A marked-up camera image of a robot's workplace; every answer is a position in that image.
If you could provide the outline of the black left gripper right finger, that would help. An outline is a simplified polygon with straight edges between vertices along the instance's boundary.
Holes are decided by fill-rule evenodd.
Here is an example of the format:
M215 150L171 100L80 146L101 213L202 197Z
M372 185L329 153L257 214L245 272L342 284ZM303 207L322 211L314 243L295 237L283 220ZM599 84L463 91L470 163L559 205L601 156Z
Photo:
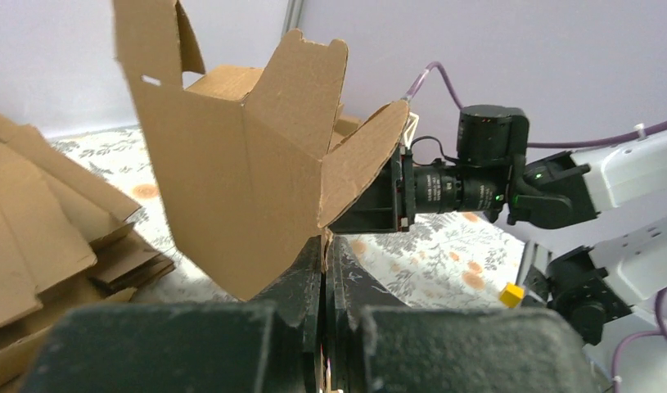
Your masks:
M342 237L326 268L329 391L599 391L579 336L551 310L412 308Z

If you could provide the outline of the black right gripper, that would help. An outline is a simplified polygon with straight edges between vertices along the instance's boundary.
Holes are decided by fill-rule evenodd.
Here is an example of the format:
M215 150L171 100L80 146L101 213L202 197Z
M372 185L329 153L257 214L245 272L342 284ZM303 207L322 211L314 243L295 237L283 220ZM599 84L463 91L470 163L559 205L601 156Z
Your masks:
M457 157L413 169L399 146L362 195L329 225L338 235L406 233L420 214L487 212L496 219L520 191L530 122L516 107L466 106Z

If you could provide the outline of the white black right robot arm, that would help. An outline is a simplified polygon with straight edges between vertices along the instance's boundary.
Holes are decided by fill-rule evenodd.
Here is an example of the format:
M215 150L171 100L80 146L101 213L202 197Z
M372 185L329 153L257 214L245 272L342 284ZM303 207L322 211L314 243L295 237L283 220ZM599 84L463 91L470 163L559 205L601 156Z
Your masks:
M613 391L620 359L636 340L667 342L662 311L667 296L667 121L583 142L552 143L551 155L528 161L530 122L515 107L461 109L457 154L429 164L412 162L403 142L380 175L337 220L338 234L401 233L418 214L475 211L495 221L568 231L582 243L546 264L522 262L500 293L508 307L537 305L557 312L588 345L606 324L653 300L656 326L623 338L611 358Z

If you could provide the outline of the cardboard box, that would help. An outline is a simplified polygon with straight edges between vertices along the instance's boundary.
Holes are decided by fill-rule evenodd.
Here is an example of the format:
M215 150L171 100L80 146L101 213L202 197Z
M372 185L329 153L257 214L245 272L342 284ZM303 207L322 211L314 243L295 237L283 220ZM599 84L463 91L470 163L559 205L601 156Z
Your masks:
M351 134L334 128L346 42L288 31L263 68L207 70L178 1L116 1L115 41L176 247L249 300L326 242L381 172L408 121L404 100Z

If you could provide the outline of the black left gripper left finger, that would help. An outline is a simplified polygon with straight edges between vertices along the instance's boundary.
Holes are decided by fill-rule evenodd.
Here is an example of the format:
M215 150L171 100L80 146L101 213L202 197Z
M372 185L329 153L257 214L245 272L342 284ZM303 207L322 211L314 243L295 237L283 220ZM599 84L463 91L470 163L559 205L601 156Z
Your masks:
M23 392L319 392L319 237L247 302L105 303L54 325Z

